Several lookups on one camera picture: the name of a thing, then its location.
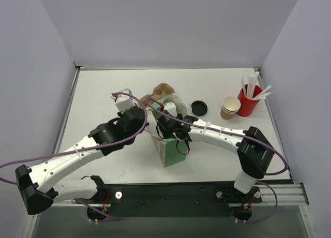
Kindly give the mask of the green paper takeout bag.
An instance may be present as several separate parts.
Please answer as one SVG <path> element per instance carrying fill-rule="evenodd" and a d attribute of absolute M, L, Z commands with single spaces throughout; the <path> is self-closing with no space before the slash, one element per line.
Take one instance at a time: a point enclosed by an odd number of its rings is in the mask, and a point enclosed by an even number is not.
<path fill-rule="evenodd" d="M 177 115 L 181 114 L 183 116 L 189 114 L 187 106 L 182 102 L 182 100 L 175 94 L 171 94 L 167 97 L 161 98 L 159 100 L 154 100 L 151 98 L 147 98 L 147 104 L 151 104 L 154 108 L 160 109 L 159 103 L 168 103 L 173 102 L 177 108 Z M 145 128 L 145 130 L 150 134 L 153 144 L 157 150 L 157 153 L 161 159 L 163 166 L 169 167 L 176 163 L 182 162 L 186 159 L 186 155 L 188 154 L 188 147 L 184 141 L 178 141 L 175 138 L 170 139 L 162 139 L 157 135 L 156 127 L 157 127 L 157 118 L 160 115 L 154 110 L 152 110 L 147 105 L 147 122 L 149 125 Z"/>

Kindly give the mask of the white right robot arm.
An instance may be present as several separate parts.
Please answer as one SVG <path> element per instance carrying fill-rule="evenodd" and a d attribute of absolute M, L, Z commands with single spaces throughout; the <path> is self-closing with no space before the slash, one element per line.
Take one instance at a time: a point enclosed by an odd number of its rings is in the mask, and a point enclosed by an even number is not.
<path fill-rule="evenodd" d="M 186 115 L 183 119 L 166 113 L 156 119 L 157 134 L 162 138 L 175 138 L 186 145 L 203 142 L 232 152 L 239 158 L 241 171 L 234 188 L 247 194 L 254 184 L 266 175 L 273 159 L 272 146 L 256 127 L 228 129 L 194 116 Z"/>

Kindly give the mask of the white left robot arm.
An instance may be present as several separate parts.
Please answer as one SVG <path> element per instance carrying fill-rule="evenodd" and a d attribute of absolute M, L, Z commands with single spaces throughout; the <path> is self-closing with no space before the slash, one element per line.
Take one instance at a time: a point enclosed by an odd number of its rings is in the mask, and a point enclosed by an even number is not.
<path fill-rule="evenodd" d="M 32 167 L 21 165 L 16 168 L 18 189 L 29 215 L 39 214 L 56 202 L 80 199 L 101 203 L 110 197 L 99 176 L 76 181 L 65 181 L 64 178 L 91 161 L 131 145 L 147 124 L 146 110 L 137 106 L 117 115 L 98 125 L 62 156 L 54 156 Z"/>

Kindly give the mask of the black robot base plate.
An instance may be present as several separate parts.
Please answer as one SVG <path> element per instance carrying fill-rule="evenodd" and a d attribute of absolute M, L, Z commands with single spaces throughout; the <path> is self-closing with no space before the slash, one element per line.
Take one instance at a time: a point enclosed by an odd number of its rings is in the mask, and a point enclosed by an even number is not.
<path fill-rule="evenodd" d="M 261 203 L 257 186 L 243 194 L 233 181 L 164 184 L 105 184 L 84 203 L 107 209 L 115 218 L 227 217 L 232 207 Z"/>

